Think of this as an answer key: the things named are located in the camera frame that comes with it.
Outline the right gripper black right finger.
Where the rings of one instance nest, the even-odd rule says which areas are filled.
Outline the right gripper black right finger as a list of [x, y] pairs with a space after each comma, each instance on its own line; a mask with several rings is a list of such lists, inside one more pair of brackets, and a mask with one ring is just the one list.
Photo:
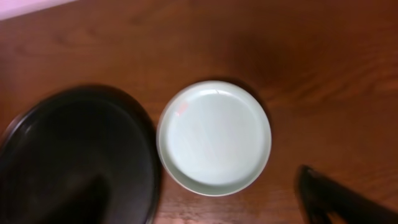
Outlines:
[[309, 166], [298, 168], [295, 195], [305, 223], [397, 223], [397, 212], [363, 197]]

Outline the round black tray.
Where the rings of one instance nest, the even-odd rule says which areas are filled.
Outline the round black tray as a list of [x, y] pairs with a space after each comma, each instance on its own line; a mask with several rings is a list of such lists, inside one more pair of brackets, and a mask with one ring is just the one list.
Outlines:
[[48, 202], [47, 174], [106, 175], [103, 223], [152, 223], [161, 173], [148, 114], [122, 90], [88, 85], [18, 116], [1, 140], [2, 223], [37, 223]]

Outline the light blue plate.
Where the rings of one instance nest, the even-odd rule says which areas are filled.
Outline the light blue plate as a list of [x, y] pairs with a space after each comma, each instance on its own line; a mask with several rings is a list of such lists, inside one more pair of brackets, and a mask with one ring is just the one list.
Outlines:
[[198, 195], [222, 197], [260, 176], [271, 154], [271, 125], [260, 102], [245, 89], [229, 82], [198, 82], [168, 102], [156, 143], [174, 181]]

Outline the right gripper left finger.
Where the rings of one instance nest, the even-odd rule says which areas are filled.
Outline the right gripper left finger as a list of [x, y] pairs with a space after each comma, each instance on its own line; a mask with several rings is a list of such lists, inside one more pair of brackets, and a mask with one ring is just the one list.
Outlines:
[[103, 223], [111, 197], [109, 178], [103, 174], [47, 174], [41, 178], [48, 202], [37, 223]]

